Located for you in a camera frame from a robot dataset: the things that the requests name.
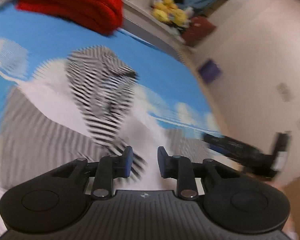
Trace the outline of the red knitted sweater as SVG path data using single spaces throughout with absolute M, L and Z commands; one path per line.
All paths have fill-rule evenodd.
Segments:
M 70 20 L 103 35 L 123 22 L 122 0 L 18 0 L 16 7 Z

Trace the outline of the dark red bag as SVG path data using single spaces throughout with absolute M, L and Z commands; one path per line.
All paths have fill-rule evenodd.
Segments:
M 181 35 L 188 47 L 195 47 L 200 41 L 208 37 L 215 31 L 217 27 L 212 24 L 207 18 L 197 16 L 191 18 L 189 28 Z

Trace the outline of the blue white patterned bedsheet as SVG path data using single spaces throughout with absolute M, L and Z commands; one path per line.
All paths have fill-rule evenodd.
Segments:
M 122 29 L 105 37 L 13 6 L 0 11 L 0 132 L 13 87 L 32 82 L 48 61 L 95 46 L 109 48 L 136 71 L 146 112 L 159 127 L 180 129 L 190 139 L 219 134 L 197 79 L 180 59 Z M 116 180 L 127 178 L 115 178 L 113 197 L 94 199 L 99 161 L 77 158 L 10 189 L 0 186 L 0 239 L 214 239 L 218 227 L 197 202 L 176 196 L 158 161 L 160 188 L 121 188 Z

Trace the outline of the yellow plush toy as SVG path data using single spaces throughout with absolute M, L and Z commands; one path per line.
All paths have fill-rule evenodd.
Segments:
M 177 28 L 188 28 L 190 20 L 185 10 L 180 9 L 174 0 L 153 0 L 151 15 L 159 22 Z

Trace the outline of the purple box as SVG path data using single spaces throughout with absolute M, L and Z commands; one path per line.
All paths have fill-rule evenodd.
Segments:
M 198 74 L 202 80 L 209 84 L 222 74 L 222 70 L 216 61 L 213 59 L 208 59 L 199 69 Z

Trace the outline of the black white striped shirt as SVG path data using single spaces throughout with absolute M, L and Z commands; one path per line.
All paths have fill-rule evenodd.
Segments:
M 129 184 L 158 189 L 157 148 L 195 163 L 211 157 L 205 142 L 180 129 L 163 129 L 146 112 L 135 70 L 107 47 L 73 51 L 46 62 L 37 77 L 10 90 L 0 132 L 0 186 L 10 189 L 54 168 L 85 158 L 134 151 Z

